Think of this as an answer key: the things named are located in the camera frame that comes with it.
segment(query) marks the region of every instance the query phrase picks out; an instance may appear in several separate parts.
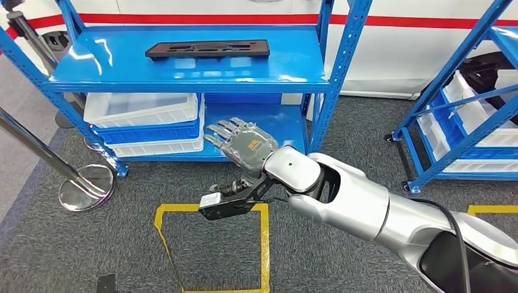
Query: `plastic crate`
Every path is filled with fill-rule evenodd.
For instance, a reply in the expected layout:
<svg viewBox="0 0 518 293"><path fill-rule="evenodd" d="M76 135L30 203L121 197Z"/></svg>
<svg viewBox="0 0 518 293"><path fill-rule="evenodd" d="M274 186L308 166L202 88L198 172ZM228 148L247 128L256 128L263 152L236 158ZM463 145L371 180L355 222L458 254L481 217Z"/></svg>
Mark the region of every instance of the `plastic crate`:
<svg viewBox="0 0 518 293"><path fill-rule="evenodd" d="M444 105L473 96L475 93L457 71L453 80L444 87L430 105L432 107ZM434 116L441 125L448 143L453 146L486 121L493 111L494 108L485 101L474 101L458 106L456 110L453 107L436 110ZM508 121L479 142L477 146L518 147L518 127Z"/></svg>
<svg viewBox="0 0 518 293"><path fill-rule="evenodd" d="M443 173L518 172L518 160L456 160Z"/></svg>
<svg viewBox="0 0 518 293"><path fill-rule="evenodd" d="M203 99L198 103L197 111L205 107ZM92 129L99 134L106 144L154 142L159 140L195 139L200 133L200 119L193 121L146 126L125 126Z"/></svg>
<svg viewBox="0 0 518 293"><path fill-rule="evenodd" d="M431 114L425 114L417 119L425 149L432 163L437 162L447 152L450 146L439 123ZM518 172L518 159L508 159L508 150L505 155L499 154L498 149L481 148L470 150L460 159L450 164L443 170L444 173L498 173Z"/></svg>
<svg viewBox="0 0 518 293"><path fill-rule="evenodd" d="M193 121L195 93L89 93L84 121L99 128Z"/></svg>
<svg viewBox="0 0 518 293"><path fill-rule="evenodd" d="M281 93L204 93L207 104L280 104Z"/></svg>
<svg viewBox="0 0 518 293"><path fill-rule="evenodd" d="M195 139L163 140L156 142L106 144L117 157L152 156L156 154L193 153L203 150L203 127L205 107L200 107L200 127Z"/></svg>

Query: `white vehicle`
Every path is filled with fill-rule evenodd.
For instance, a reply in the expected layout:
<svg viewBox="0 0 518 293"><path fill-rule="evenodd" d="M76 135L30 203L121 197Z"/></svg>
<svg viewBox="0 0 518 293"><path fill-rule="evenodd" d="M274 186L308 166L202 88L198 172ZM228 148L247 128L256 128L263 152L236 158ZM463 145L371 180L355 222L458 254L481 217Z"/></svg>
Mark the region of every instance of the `white vehicle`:
<svg viewBox="0 0 518 293"><path fill-rule="evenodd" d="M71 0L86 25L124 24L313 24L321 0ZM354 54L342 94L414 99L459 46L492 0L374 0ZM54 0L26 0L22 11L40 35L53 41L66 31ZM329 28L327 56L335 56L346 0L336 0ZM518 1L497 23L518 26ZM9 29L7 18L0 25ZM45 71L22 38L16 43ZM482 42L470 56L498 51ZM326 60L330 73L332 59ZM511 79L518 82L516 71Z"/></svg>

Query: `black plastic tray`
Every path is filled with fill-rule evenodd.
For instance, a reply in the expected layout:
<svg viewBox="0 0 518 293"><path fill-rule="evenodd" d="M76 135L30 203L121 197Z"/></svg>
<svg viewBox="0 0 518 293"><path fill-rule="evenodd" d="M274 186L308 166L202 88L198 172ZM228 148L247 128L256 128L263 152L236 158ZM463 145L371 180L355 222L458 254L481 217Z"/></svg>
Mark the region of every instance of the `black plastic tray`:
<svg viewBox="0 0 518 293"><path fill-rule="evenodd" d="M164 57L269 56L267 40L164 42L145 52L151 59Z"/></svg>

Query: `carpet floor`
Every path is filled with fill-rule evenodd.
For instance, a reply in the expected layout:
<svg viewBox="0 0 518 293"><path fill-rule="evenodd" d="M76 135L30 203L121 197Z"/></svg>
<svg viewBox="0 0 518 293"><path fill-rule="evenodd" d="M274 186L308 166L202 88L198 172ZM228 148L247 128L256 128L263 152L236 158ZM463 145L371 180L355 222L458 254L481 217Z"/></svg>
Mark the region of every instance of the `carpet floor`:
<svg viewBox="0 0 518 293"><path fill-rule="evenodd" d="M412 102L341 98L322 152L364 170L392 192L406 179L396 146L383 141ZM81 137L67 131L58 153L75 167L102 163ZM97 279L117 274L119 292L178 292L177 279L153 226L161 203L197 203L214 183L240 171L230 163L131 163L112 198L86 213L65 211L63 180L41 170L26 184L0 231L2 292L94 292ZM434 181L422 197L450 209L470 204L518 204L516 183ZM270 195L282 195L272 189ZM518 239L518 215L480 215ZM257 289L261 281L260 216L215 222L196 212L170 212L163 233L189 290ZM427 292L413 271L387 249L305 219L282 202L269 205L271 292Z"/></svg>

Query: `wheel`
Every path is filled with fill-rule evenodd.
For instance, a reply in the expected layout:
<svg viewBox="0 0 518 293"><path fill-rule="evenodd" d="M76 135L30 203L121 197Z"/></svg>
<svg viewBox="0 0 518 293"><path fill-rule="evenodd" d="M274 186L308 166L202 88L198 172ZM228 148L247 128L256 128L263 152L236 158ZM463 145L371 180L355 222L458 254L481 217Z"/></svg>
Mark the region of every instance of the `wheel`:
<svg viewBox="0 0 518 293"><path fill-rule="evenodd" d="M408 186L407 181L403 181L401 184L403 185L403 190L405 190L406 192L410 192L410 186Z"/></svg>
<svg viewBox="0 0 518 293"><path fill-rule="evenodd" d="M394 142L394 139L392 138L392 134L389 133L389 134L386 134L385 136L383 136L383 139L386 141L386 142Z"/></svg>

